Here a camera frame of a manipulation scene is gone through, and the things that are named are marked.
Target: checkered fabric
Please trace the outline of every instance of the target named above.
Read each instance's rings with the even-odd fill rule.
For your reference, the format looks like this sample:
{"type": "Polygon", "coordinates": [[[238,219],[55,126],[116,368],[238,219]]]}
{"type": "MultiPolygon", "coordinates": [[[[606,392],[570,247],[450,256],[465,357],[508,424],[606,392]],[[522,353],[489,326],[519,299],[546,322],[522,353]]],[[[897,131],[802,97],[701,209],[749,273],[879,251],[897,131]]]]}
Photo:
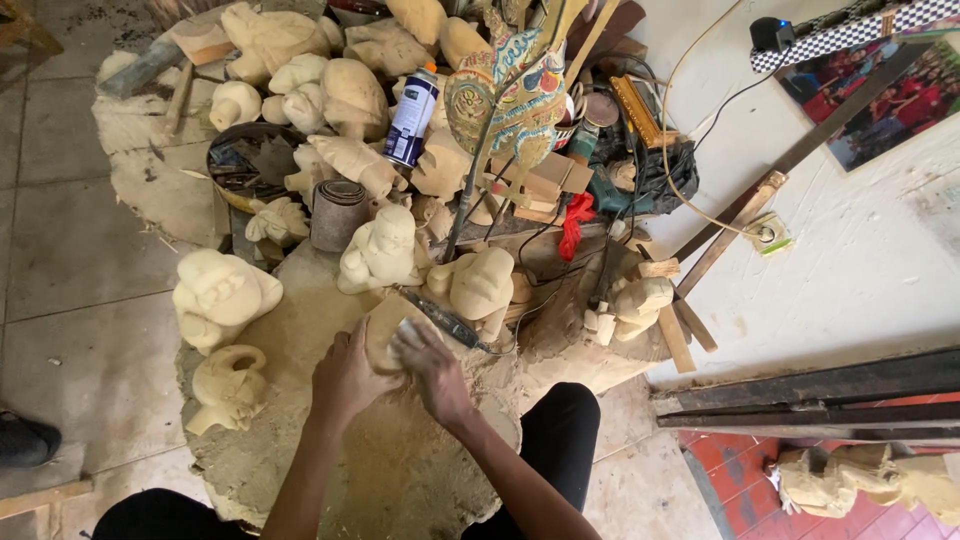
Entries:
{"type": "MultiPolygon", "coordinates": [[[[790,65],[883,37],[882,13],[875,12],[861,18],[850,19],[862,5],[869,1],[859,0],[838,12],[794,26],[794,29],[799,31],[807,26],[812,27],[813,30],[797,39],[793,47],[787,51],[785,59],[783,54],[777,51],[760,52],[754,49],[750,52],[750,64],[754,72],[764,73],[777,68],[781,62],[782,65],[790,65]],[[840,16],[843,12],[848,15],[843,23],[831,28],[821,28],[824,21],[840,16]]],[[[915,0],[912,4],[897,8],[894,15],[894,32],[902,32],[957,14],[960,14],[960,0],[915,0]]]]}

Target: white wall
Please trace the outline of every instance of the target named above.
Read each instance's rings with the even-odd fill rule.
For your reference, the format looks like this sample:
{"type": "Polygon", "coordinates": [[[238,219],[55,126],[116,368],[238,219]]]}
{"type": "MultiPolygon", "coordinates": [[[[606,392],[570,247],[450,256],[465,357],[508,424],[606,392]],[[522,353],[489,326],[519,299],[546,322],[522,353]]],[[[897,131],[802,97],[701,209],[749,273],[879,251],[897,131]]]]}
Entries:
{"type": "MultiPolygon", "coordinates": [[[[644,0],[631,37],[650,48],[666,79],[690,43],[732,0],[644,0]]],[[[846,0],[747,0],[704,39],[675,78],[668,108],[697,138],[716,108],[759,80],[748,61],[748,27],[761,16],[803,22],[846,0]]],[[[718,214],[812,127],[773,80],[727,106],[697,153],[700,192],[718,214]]],[[[852,173],[826,146],[790,172],[768,209],[796,239],[761,258],[737,238],[687,298],[720,346],[694,343],[698,370],[667,362],[657,388],[743,380],[790,369],[856,363],[960,344],[960,115],[852,173]]],[[[704,225],[690,209],[646,223],[668,257],[704,225]]],[[[684,265],[689,268],[698,257],[684,265]]]]}

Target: spray can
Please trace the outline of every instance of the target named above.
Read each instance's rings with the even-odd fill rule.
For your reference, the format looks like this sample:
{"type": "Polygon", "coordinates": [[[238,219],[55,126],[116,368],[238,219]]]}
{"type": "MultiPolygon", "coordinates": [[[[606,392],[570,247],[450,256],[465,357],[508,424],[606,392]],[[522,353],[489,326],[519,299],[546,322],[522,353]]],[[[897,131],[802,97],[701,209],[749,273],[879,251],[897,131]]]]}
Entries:
{"type": "Polygon", "coordinates": [[[414,168],[423,150],[423,133],[437,105],[437,66],[429,61],[407,77],[396,104],[394,123],[387,133],[383,157],[404,167],[414,168]]]}

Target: sandpaper roll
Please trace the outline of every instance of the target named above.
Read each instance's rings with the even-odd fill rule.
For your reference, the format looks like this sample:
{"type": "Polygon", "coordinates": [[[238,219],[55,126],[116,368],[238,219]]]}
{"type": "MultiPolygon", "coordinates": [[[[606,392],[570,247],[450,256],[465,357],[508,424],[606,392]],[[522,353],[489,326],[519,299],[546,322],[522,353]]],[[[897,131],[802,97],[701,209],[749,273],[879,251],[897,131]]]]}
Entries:
{"type": "Polygon", "coordinates": [[[367,190],[350,180],[331,180],[313,188],[310,243],[326,252],[342,253],[353,233],[370,220],[367,190]]]}

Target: framed photo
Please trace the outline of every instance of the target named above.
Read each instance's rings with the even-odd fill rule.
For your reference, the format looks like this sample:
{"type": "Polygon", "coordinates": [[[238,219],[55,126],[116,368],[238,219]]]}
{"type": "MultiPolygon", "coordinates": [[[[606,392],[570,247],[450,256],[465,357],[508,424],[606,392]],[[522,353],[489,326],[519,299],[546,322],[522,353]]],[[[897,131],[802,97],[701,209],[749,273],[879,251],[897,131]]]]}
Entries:
{"type": "MultiPolygon", "coordinates": [[[[802,61],[777,74],[780,85],[813,123],[820,124],[900,45],[884,37],[802,61]]],[[[827,145],[850,172],[960,110],[960,55],[937,41],[895,82],[834,134],[827,145]]]]}

